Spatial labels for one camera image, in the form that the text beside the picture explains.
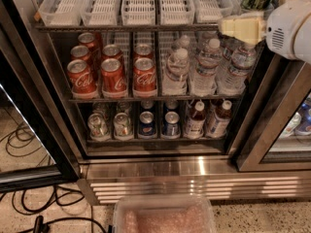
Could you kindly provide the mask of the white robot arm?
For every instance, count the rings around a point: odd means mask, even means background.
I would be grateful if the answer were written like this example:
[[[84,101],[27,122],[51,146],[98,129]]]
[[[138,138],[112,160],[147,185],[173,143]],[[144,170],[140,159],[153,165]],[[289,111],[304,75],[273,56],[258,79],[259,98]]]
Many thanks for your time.
[[[250,45],[261,41],[290,60],[311,63],[311,0],[279,0],[268,17],[260,11],[218,21],[223,35]]]

